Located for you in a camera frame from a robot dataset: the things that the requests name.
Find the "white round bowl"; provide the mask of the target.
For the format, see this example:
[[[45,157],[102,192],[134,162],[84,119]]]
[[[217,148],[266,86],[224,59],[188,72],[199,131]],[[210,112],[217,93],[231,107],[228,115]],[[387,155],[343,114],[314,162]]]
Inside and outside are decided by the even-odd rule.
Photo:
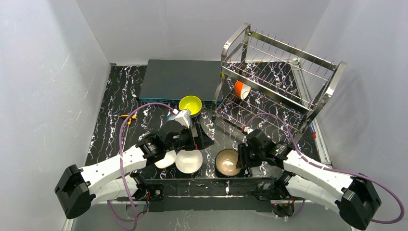
[[[199,150],[181,150],[176,155],[175,164],[181,173],[193,174],[201,168],[203,156]]]

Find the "orange white bowl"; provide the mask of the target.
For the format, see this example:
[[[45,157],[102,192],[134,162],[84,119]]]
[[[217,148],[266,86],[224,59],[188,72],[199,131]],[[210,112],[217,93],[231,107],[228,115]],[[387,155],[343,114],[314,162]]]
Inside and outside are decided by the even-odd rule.
[[[243,82],[236,81],[234,84],[234,92],[240,100],[245,100],[251,91],[251,87]]]

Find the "blue white patterned bowl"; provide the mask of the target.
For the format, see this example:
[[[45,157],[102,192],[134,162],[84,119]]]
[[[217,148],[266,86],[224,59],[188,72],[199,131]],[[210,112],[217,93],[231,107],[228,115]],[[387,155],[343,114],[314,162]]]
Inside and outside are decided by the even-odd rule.
[[[168,117],[167,117],[167,119],[166,119],[166,122],[174,121],[174,120],[175,120],[175,117],[176,117],[176,115],[173,115],[173,114],[168,115]]]

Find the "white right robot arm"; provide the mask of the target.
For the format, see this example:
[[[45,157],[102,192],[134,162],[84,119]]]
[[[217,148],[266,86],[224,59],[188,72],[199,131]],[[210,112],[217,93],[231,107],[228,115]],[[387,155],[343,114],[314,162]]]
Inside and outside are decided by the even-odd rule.
[[[366,230],[382,202],[365,175],[339,173],[312,158],[298,153],[285,143],[274,143],[259,129],[243,128],[246,142],[239,146],[243,168],[263,162],[282,169],[273,191],[280,196],[310,200],[340,215],[355,229]]]

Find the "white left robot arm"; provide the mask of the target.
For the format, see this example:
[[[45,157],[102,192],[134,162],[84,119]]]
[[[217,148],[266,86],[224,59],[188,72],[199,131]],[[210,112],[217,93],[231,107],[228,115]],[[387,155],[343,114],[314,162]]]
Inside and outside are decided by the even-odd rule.
[[[194,125],[197,136],[193,136],[188,126],[172,120],[122,154],[91,166],[68,166],[54,189],[66,218],[77,218],[101,201],[124,197],[128,193],[134,195],[137,187],[126,190],[127,181],[121,179],[122,176],[162,160],[167,152],[203,150],[212,146],[214,141],[201,124]]]

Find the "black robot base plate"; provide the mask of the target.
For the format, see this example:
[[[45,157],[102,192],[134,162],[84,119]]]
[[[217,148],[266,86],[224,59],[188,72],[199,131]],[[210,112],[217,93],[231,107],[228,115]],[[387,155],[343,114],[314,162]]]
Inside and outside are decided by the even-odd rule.
[[[255,210],[293,215],[298,200],[275,189],[274,182],[271,178],[144,180],[135,201],[148,199],[150,212]]]

